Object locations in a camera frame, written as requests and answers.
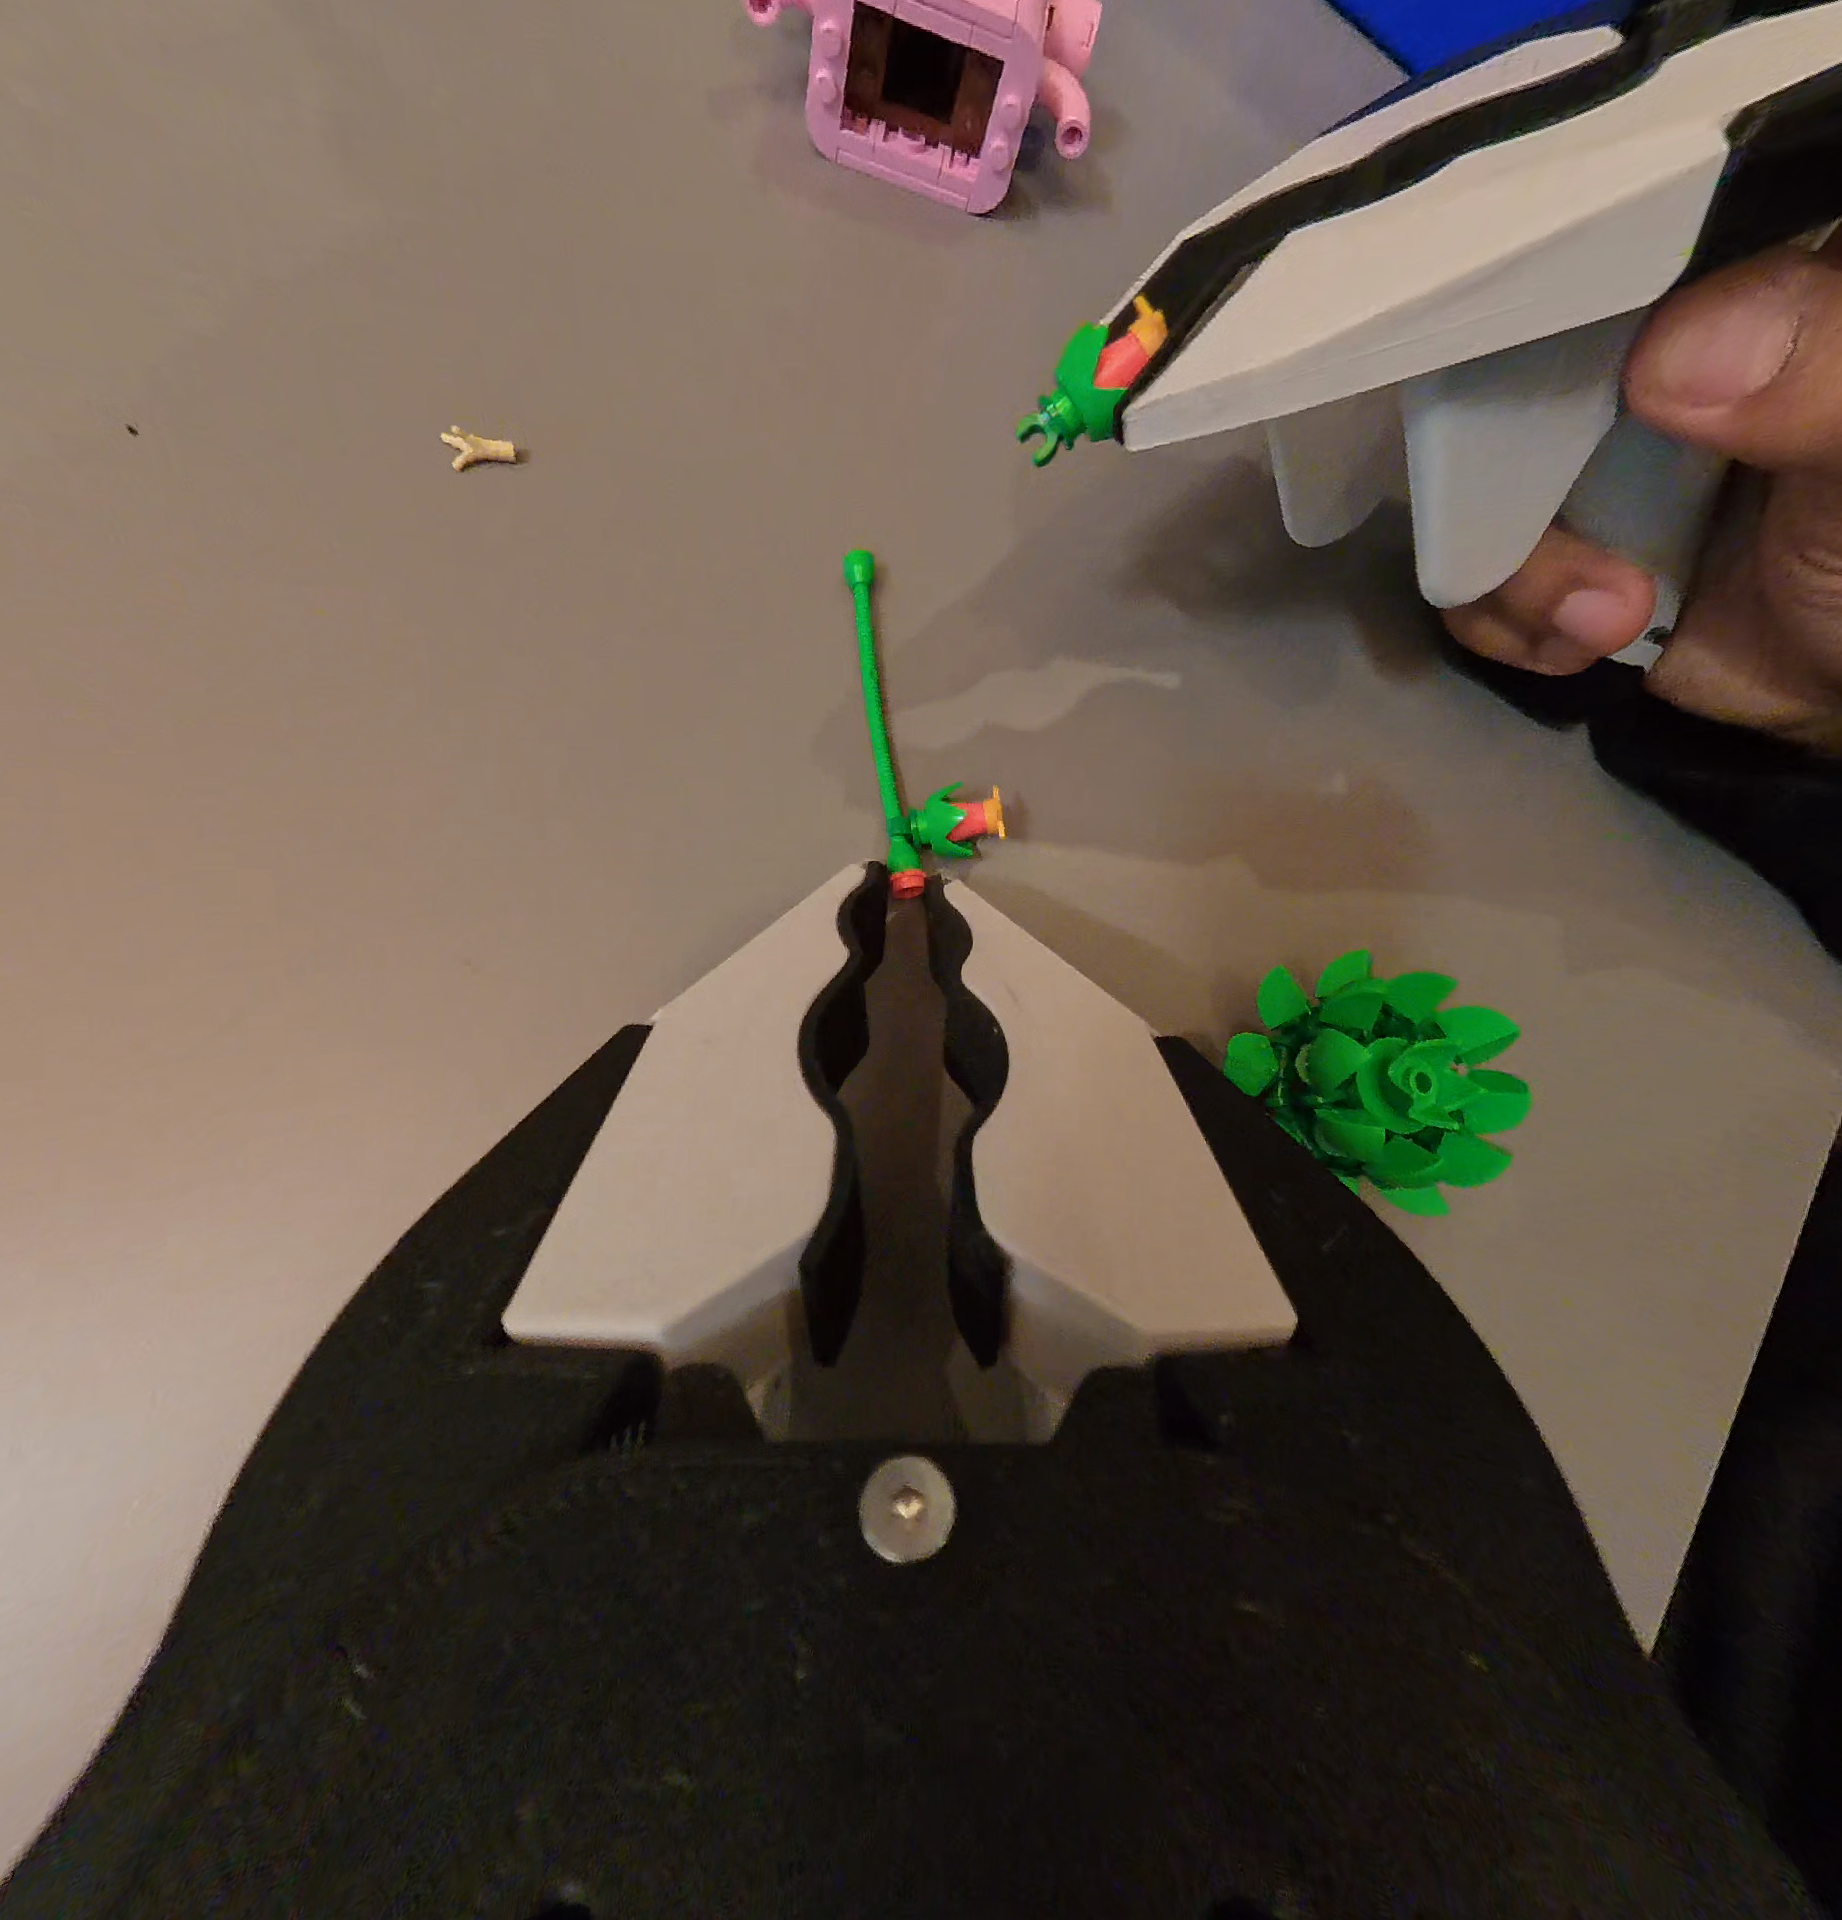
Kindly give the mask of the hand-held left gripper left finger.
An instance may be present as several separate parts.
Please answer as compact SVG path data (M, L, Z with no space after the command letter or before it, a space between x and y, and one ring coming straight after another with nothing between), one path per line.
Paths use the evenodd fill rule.
M631 1023L631 1061L532 1239L511 1347L728 1370L767 1438L864 1298L864 1168L841 1110L890 866L848 866Z

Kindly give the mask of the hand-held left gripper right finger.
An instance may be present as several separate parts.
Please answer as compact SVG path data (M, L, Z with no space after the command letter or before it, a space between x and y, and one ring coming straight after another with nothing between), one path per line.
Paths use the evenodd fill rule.
M947 1382L970 1438L1058 1438L1101 1370L1295 1347L1295 1289L1152 1023L952 882L926 886L926 939L965 1091Z

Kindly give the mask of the red flower bud piece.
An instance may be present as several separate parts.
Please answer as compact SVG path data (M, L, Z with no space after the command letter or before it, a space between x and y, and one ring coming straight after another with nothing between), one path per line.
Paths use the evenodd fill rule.
M1059 361L1058 361L1058 380L1095 380L1095 389L1106 389L1118 397L1118 416L1122 416L1122 389L1141 380L1150 365L1132 361L1132 345L1122 345L1122 326L1106 326L1106 321L1083 321L1068 345L1059 345Z

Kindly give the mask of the pink brick figure pot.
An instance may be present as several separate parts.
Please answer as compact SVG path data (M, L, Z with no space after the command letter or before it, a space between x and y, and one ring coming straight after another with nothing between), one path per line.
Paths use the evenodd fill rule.
M1101 0L739 0L810 23L806 128L833 167L991 216L1024 145L1083 158Z

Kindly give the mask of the green flower stem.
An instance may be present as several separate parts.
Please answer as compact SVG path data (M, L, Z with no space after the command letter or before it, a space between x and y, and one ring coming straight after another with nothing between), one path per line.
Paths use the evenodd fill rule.
M841 560L848 603L854 603L854 675L864 675L864 745L872 745L872 779L878 779L878 816L890 816L890 895L917 904L936 866L975 859L975 843L1005 843L1005 786L936 786L926 801L903 796L903 755L890 723L890 675L878 675L878 560L848 553Z

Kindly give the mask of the person's right forearm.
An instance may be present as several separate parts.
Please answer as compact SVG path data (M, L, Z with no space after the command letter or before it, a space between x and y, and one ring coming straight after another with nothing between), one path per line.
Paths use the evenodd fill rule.
M1639 668L1519 675L1443 646L1443 659L1535 723L1579 723L1595 775L1750 866L1842 967L1842 755L1687 719Z

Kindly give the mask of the person's right hand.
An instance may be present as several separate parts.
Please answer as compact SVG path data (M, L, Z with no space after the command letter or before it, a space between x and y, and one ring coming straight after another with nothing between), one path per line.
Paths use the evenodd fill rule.
M1842 755L1842 225L1676 289L1618 389L1663 443L1726 457L1650 696Z

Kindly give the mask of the blue storage bin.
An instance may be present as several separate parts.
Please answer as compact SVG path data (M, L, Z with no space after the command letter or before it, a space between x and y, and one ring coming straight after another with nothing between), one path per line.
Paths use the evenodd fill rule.
M1639 0L1330 0L1395 75L1493 65L1519 35L1618 34Z

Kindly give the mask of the green leafy plant piece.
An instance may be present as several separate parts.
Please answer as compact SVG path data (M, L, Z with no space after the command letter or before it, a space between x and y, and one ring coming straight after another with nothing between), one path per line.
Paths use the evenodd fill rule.
M1263 970L1251 1036L1220 1043L1220 1075L1271 1110L1346 1192L1443 1213L1443 1192L1512 1168L1530 1075L1497 1073L1519 1023L1458 1004L1443 970L1376 970L1367 947L1314 982Z

